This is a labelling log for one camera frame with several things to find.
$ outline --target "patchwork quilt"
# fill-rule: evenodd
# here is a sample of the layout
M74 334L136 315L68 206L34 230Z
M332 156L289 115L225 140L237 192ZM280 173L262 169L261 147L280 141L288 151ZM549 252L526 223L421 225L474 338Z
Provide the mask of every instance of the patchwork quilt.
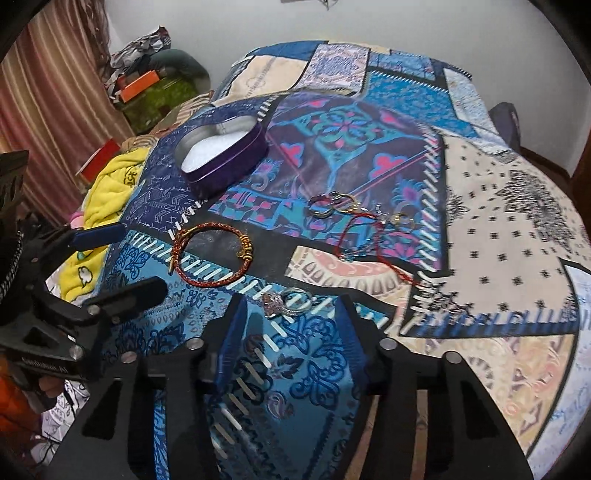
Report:
M366 420L335 323L336 297L348 294L361 316L411 350L460 352L541 479L591 402L591 245L566 195L505 145L470 74L382 47L302 41L250 52L212 101L216 108L159 140L124 211L128 235L110 248L101 289L158 275L169 295L114 329L105 363L130 350L169 352L244 294L248 325L232 382L208 400L221 475L328 480L353 426ZM174 148L191 130L236 115L258 117L269 153L200 203L174 166ZM306 215L309 198L331 190L414 220L382 243L412 287L374 257L333 255L350 217ZM248 274L227 287L167 275L175 232L205 221L252 239ZM360 226L345 241L359 246L369 235ZM237 247L224 232L200 234L183 268L218 280L239 267ZM264 319L263 293L302 286L314 296L308 313ZM165 398L155 401L164 479Z

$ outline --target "striped curtain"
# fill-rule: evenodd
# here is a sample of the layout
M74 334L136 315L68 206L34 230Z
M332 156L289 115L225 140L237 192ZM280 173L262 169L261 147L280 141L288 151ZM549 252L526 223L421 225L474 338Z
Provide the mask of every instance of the striped curtain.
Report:
M133 136L111 104L103 0L53 0L0 65L0 151L28 150L26 207L58 224L80 207L74 175L104 143Z

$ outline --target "red box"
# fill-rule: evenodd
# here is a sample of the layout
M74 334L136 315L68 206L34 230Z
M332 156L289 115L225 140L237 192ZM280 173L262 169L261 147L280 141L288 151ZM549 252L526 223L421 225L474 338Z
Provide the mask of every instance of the red box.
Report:
M114 157L121 151L120 146L112 138L82 165L81 169L76 173L78 179L78 187L81 192L85 192L89 185L92 185L99 173L105 168Z

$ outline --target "ring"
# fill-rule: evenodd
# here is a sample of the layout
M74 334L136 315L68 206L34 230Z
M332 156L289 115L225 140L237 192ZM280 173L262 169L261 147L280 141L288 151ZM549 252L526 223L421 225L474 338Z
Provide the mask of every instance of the ring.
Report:
M406 223L401 223L400 220L402 218L406 218L409 221ZM400 226L407 226L408 224L410 224L410 230L409 232L414 230L415 227L415 222L413 218L410 218L406 213L395 213L394 215L392 215L390 217L390 223L393 224L394 226L400 227Z
M288 308L285 303L287 298L292 294L299 294L300 296L307 297L307 301L296 309ZM281 293L264 293L262 295L262 310L267 318L273 318L277 315L297 317L310 310L311 307L312 295L309 291L305 291L302 288L286 288Z
M357 213L357 212L361 211L361 209L359 208L361 204L357 201L357 199L353 195L350 195L349 193L341 193L338 197L331 196L331 198L334 201L341 200L343 198L350 200L351 206L348 208L338 208L337 206L335 206L335 210L339 213L344 213L344 214L350 215L351 213Z
M328 209L325 210L324 212L319 212L318 210L313 210L312 207L314 206L314 204L321 202L322 200L330 202L330 206L328 207ZM312 197L308 201L308 211L310 212L310 214L312 216L314 216L316 218L328 218L335 211L335 207L333 205L334 205L334 199L332 199L331 197L328 197L326 195L317 195L315 197Z

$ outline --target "black cable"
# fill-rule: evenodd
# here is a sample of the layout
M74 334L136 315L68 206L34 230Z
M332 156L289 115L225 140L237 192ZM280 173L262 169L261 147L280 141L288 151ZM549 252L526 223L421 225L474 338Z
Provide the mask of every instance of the black cable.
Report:
M53 447L52 443L53 443L52 440L50 440L49 445L47 446L47 450L45 451L45 455L43 456L43 458L39 462L37 462L35 465L33 465L32 468L38 468L41 465L43 465L43 462L45 462L45 459L47 458L47 455L49 454L49 450L51 450L51 448Z
M61 443L59 440L56 439L52 439L49 437L46 437L45 435L43 435L42 433L38 433L33 429L30 429L28 427L25 427L24 425L21 425L20 423L18 423L16 420L13 420L12 418L6 416L4 413L0 413L0 417L4 418L5 420L8 420L10 423L12 423L13 425L16 425L17 427L19 427L21 430L26 430L27 432L32 433L33 435L37 435L40 436L42 438L45 438L45 440L47 440L48 442L53 442L53 443Z
M70 394L67 392L67 390L64 388L64 397L66 399L66 401L70 404L70 408L72 409L72 416L74 417L74 420L76 419L76 412L75 412L75 408L74 408L74 400L72 400L72 397L70 396Z

